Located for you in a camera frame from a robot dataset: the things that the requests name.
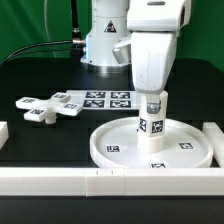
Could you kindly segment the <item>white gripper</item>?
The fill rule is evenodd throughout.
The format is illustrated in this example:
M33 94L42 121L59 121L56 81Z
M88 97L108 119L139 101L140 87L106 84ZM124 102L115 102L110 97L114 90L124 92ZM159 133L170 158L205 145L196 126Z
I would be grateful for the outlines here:
M160 94L176 57L177 37L173 32L133 32L113 46L119 64L132 64L134 88L146 96L147 112L158 114Z

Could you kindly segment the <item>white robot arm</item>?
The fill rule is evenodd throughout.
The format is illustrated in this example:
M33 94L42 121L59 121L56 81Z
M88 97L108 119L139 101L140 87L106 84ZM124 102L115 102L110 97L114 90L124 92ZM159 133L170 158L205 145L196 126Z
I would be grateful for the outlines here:
M129 67L140 110L159 114L180 30L180 0L91 0L92 28L81 62L116 72Z

